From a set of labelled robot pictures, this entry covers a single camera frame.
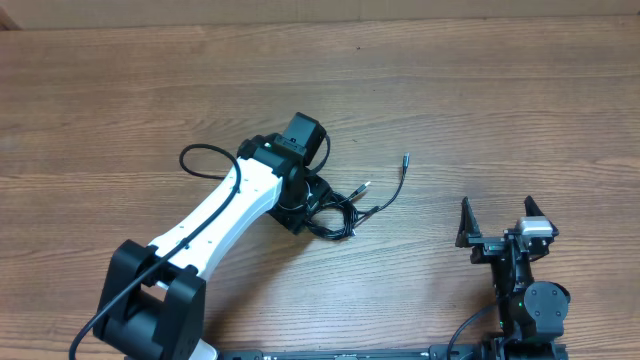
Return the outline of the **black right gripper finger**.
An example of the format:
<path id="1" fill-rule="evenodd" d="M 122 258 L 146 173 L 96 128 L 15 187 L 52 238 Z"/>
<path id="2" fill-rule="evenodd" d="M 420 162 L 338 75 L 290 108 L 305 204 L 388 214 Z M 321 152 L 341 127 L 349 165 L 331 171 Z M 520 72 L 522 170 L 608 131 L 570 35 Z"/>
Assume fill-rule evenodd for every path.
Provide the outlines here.
<path id="1" fill-rule="evenodd" d="M 525 213 L 527 217 L 544 217 L 544 213 L 536 204 L 532 196 L 527 196 L 524 200 Z"/>
<path id="2" fill-rule="evenodd" d="M 472 247 L 481 237 L 481 231 L 468 197 L 461 201 L 461 218 L 455 246 L 459 248 Z"/>

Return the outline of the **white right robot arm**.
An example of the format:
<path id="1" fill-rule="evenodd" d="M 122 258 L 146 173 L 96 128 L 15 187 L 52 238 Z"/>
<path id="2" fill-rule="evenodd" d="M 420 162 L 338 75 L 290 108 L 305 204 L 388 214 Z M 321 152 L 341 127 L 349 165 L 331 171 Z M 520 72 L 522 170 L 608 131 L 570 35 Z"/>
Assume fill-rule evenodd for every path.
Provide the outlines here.
<path id="1" fill-rule="evenodd" d="M 566 359 L 566 347 L 555 340 L 564 334 L 564 320 L 571 295 L 555 282 L 537 281 L 531 264 L 549 254 L 559 235 L 557 227 L 530 196 L 524 200 L 525 215 L 514 227 L 496 237 L 482 235 L 470 201 L 461 201 L 461 219 L 455 246 L 471 250 L 470 262 L 488 264 L 492 272 L 495 303 L 468 318 L 452 335 L 446 348 L 448 359 Z M 455 345 L 462 331 L 496 310 L 500 330 L 485 335 L 467 350 Z"/>

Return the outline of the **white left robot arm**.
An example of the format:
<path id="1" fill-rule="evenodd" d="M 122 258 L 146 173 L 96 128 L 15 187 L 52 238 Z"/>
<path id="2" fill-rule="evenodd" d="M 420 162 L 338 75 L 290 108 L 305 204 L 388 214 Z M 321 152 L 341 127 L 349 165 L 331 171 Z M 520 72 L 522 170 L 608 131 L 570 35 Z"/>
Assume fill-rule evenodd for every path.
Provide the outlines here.
<path id="1" fill-rule="evenodd" d="M 86 328 L 129 359 L 217 359 L 203 340 L 207 283 L 263 214 L 299 233 L 329 187 L 309 166 L 324 132 L 287 130 L 247 139 L 231 169 L 186 218 L 142 246 L 114 252 L 96 315 Z"/>

